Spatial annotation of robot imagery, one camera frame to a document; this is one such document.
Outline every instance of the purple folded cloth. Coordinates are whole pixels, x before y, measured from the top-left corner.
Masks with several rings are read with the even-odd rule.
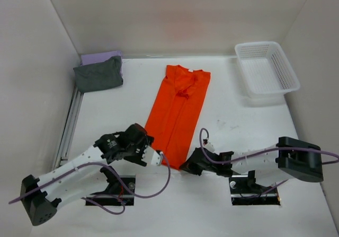
[[[105,62],[113,56],[120,56],[122,58],[122,53],[119,50],[103,52],[103,53],[94,53],[81,55],[81,61],[83,66],[89,64],[95,64],[100,62]]]

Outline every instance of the red-orange clothing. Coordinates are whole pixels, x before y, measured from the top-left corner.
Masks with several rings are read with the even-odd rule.
[[[203,70],[167,66],[145,129],[154,137],[152,147],[165,153],[172,168],[186,161],[210,78]]]

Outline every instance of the screw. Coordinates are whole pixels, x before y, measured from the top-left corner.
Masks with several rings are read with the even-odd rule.
[[[231,181],[230,183],[229,183],[229,186],[231,187],[231,189],[235,189],[236,188],[236,185],[237,183],[235,182],[235,181]]]
[[[136,185],[133,182],[128,183],[128,188],[130,190],[134,190],[136,188]]]

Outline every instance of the gray folded cloth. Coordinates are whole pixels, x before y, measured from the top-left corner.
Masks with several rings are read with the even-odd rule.
[[[108,90],[121,86],[121,57],[114,56],[102,63],[73,68],[75,82],[82,93]]]

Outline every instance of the white wall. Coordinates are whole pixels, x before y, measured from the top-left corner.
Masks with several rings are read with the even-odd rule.
[[[78,55],[50,0],[0,0],[0,236],[29,236],[21,180],[51,165]]]
[[[281,42],[306,0],[52,0],[77,51],[229,54]]]
[[[301,83],[287,96],[300,138],[339,152],[339,0],[307,0],[283,41]],[[324,167],[324,189],[339,226],[338,165]]]

